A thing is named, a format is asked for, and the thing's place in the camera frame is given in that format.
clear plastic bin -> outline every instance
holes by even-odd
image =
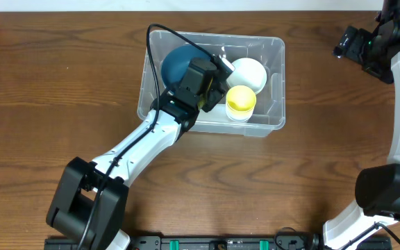
[[[233,62],[239,58],[253,58],[265,67],[267,84],[257,95],[253,116],[246,123],[231,121],[225,113],[225,98],[213,110],[201,111],[191,131],[229,133],[265,137],[285,125],[285,43],[277,37],[254,37],[242,35],[219,35],[180,32],[212,54],[221,54]],[[150,34],[152,56],[157,69],[160,91],[164,90],[160,68],[166,55],[187,43],[167,31]],[[144,71],[137,113],[144,119],[152,101],[156,98],[151,65],[146,52]]]

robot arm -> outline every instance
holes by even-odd
[[[385,1],[373,34],[349,27],[333,54],[346,56],[371,75],[395,84],[394,135],[388,165],[363,170],[356,200],[324,225],[324,244],[356,249],[380,228],[400,222],[400,1]]]
[[[47,224],[78,242],[94,202],[81,190],[97,190],[104,180],[99,205],[84,237],[89,250],[125,250],[130,239],[120,230],[128,189],[143,169],[164,149],[190,130],[200,110],[208,112],[224,97],[224,81],[232,73],[225,58],[194,58],[178,85],[169,86],[154,101],[146,119],[128,137],[92,162],[75,158],[66,166],[47,213]],[[148,128],[158,112],[153,130]],[[112,162],[121,156],[106,178]]]
[[[92,160],[92,162],[97,164],[95,169],[101,173],[106,173],[113,158],[146,131],[147,126],[153,121],[155,115],[156,111],[151,110],[142,124],[128,135],[128,137],[107,153]],[[124,185],[130,187],[143,169],[161,151],[175,143],[180,132],[181,125],[175,121],[175,117],[165,111],[160,111],[157,124],[152,132],[148,133],[122,156],[122,160],[118,162],[118,166],[110,173],[111,178],[120,177],[124,180]]]

white wall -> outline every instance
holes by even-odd
[[[381,10],[383,0],[0,0],[0,11]]]

wood grain surface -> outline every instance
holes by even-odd
[[[331,52],[372,12],[0,13],[0,249],[42,249],[64,166],[109,150],[136,114],[145,31],[276,36],[286,43],[286,125],[266,138],[187,133],[131,188],[133,235],[322,232],[359,171],[391,145],[394,86]],[[400,236],[400,224],[392,227]]]

green connector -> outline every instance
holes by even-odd
[[[267,240],[260,241],[260,250],[269,250],[269,242]]]
[[[178,250],[179,248],[178,240],[171,240],[169,242],[169,250]]]

